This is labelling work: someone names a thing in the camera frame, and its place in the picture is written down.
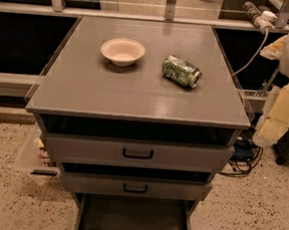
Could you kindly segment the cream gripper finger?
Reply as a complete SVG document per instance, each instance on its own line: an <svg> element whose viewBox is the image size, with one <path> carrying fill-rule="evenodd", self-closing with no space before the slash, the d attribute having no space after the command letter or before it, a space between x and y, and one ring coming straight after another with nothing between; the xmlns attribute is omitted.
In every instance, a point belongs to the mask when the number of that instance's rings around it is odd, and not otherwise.
<svg viewBox="0 0 289 230"><path fill-rule="evenodd" d="M261 57L269 60L280 60L287 36L284 35L260 51Z"/></svg>
<svg viewBox="0 0 289 230"><path fill-rule="evenodd" d="M289 84L273 87L265 101L263 114L258 120L253 142L260 147L275 144L289 129Z"/></svg>

